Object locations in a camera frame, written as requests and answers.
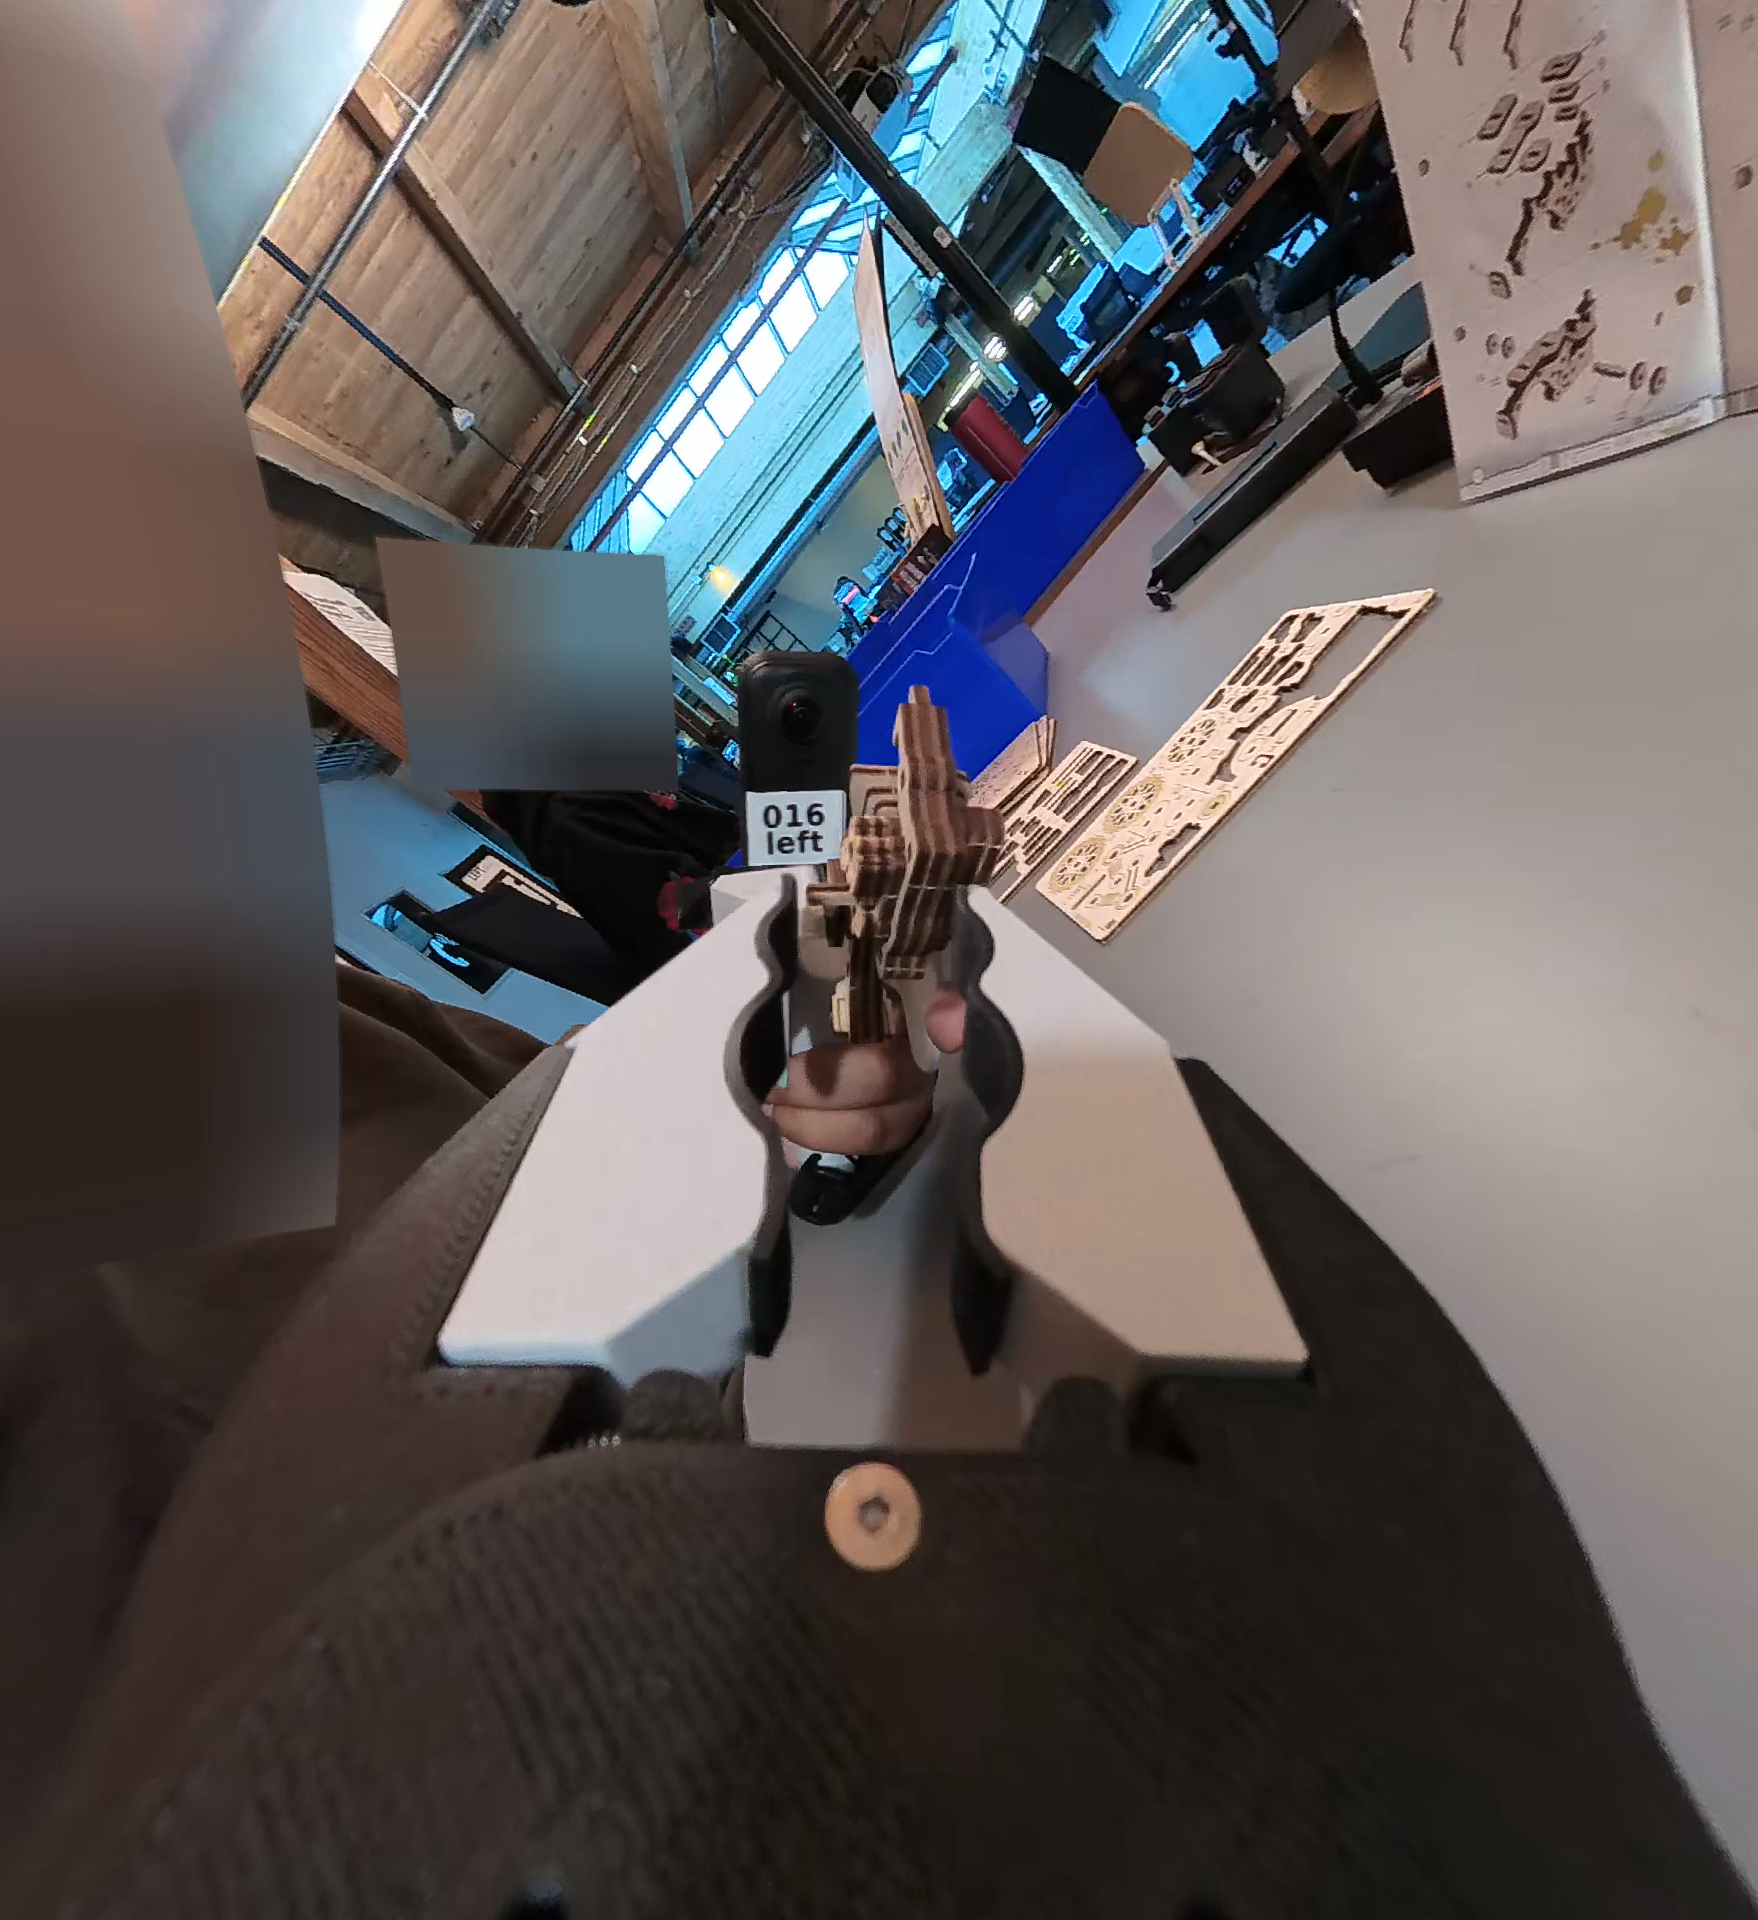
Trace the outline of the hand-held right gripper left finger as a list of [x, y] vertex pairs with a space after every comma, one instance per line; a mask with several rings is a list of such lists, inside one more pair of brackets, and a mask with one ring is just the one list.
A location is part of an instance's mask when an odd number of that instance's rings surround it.
[[569, 1045], [450, 1310], [454, 1368], [725, 1383], [794, 1309], [795, 875], [736, 875], [716, 925]]

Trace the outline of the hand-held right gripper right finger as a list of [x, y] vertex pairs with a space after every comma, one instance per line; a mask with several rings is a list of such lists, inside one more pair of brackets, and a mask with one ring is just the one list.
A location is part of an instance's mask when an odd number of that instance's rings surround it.
[[949, 983], [953, 1449], [1018, 1449], [1046, 1395], [1271, 1385], [1310, 1349], [1179, 1063], [984, 886]]

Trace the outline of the wooden puzzle model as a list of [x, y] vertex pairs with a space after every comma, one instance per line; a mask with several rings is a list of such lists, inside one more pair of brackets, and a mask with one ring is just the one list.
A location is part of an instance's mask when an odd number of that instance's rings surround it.
[[905, 1035], [903, 988], [938, 970], [1003, 845], [999, 811], [968, 804], [945, 715], [924, 687], [900, 706], [894, 746], [896, 766], [851, 771], [839, 852], [801, 893], [824, 908], [825, 939], [847, 949], [833, 1007], [847, 1045]]

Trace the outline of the large wooden parts sheet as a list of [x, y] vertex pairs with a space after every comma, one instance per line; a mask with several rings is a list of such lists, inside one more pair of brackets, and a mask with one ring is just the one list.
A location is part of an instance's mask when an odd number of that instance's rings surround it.
[[1106, 944], [1437, 604], [1436, 589], [1281, 612], [1037, 880]]

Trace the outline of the grey desk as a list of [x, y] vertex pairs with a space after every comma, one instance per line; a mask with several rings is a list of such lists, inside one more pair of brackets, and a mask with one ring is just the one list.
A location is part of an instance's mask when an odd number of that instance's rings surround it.
[[1434, 604], [1108, 944], [1527, 1429], [1758, 1898], [1758, 413], [1480, 503], [1329, 459], [1169, 610], [1157, 470], [1033, 622], [1145, 758], [1280, 612]]

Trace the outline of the person's left hand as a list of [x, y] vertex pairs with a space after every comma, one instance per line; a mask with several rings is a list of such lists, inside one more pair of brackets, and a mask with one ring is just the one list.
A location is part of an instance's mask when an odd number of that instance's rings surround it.
[[936, 1106], [938, 1069], [910, 1036], [831, 1041], [787, 1061], [763, 1114], [794, 1155], [887, 1159], [917, 1139]]

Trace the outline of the wooden sheet stack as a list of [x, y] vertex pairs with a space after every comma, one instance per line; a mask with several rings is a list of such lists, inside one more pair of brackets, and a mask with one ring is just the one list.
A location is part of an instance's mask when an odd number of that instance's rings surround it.
[[1058, 724], [1044, 715], [1020, 728], [1013, 738], [968, 781], [966, 804], [1006, 813], [1031, 791], [1053, 765]]

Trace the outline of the small wooden parts sheet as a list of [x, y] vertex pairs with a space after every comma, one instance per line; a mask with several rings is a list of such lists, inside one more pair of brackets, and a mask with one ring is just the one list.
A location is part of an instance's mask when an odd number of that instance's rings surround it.
[[1135, 757], [1084, 740], [1016, 799], [1003, 815], [1003, 842], [984, 882], [994, 900], [1010, 900], [1025, 880], [1044, 872], [1135, 766]]

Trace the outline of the long black device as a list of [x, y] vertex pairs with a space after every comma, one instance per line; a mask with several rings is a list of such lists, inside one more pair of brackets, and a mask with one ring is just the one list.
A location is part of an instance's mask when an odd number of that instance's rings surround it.
[[1307, 395], [1154, 544], [1148, 604], [1169, 610], [1200, 570], [1318, 473], [1356, 427], [1357, 413], [1343, 391], [1325, 385]]

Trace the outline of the person's brown sweater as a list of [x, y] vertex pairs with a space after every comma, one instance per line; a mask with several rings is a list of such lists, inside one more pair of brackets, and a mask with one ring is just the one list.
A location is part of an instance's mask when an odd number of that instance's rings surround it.
[[432, 1525], [615, 1412], [436, 1359], [569, 1045], [337, 968], [337, 1224], [0, 1286], [0, 1916], [462, 1916]]

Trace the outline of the black pouch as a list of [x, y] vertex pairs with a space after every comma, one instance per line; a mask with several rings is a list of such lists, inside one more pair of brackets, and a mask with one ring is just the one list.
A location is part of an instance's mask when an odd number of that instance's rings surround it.
[[1150, 437], [1181, 445], [1236, 447], [1255, 438], [1284, 413], [1286, 386], [1260, 336], [1225, 348], [1194, 379], [1166, 392]]

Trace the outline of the wooden backed chair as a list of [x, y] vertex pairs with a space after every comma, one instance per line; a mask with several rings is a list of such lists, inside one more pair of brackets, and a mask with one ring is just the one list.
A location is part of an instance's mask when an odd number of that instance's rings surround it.
[[1082, 184], [1089, 198], [1132, 228], [1148, 230], [1169, 268], [1196, 249], [1201, 223], [1186, 184], [1196, 152], [1150, 109], [1123, 103], [1087, 159]]

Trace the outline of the black box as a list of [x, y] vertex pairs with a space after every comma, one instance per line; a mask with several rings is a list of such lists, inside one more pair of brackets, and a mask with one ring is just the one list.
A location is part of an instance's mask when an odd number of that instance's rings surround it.
[[1383, 493], [1454, 465], [1444, 380], [1431, 377], [1373, 407], [1341, 445], [1346, 467]]

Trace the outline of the dark grey tablet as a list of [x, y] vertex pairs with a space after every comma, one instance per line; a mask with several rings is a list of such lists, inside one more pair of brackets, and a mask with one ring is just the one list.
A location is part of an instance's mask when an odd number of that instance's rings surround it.
[[1343, 309], [1333, 302], [1325, 306], [1325, 325], [1333, 345], [1329, 382], [1335, 392], [1357, 395], [1359, 386], [1353, 385], [1357, 372], [1367, 391], [1389, 389], [1404, 377], [1407, 364], [1431, 348], [1431, 322], [1420, 280], [1410, 282], [1357, 336], [1343, 325]]

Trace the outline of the white instruction booklet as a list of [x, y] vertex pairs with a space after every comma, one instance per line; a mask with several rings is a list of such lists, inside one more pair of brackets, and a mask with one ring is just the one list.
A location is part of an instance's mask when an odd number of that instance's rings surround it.
[[1356, 16], [1467, 503], [1758, 413], [1758, 2]]

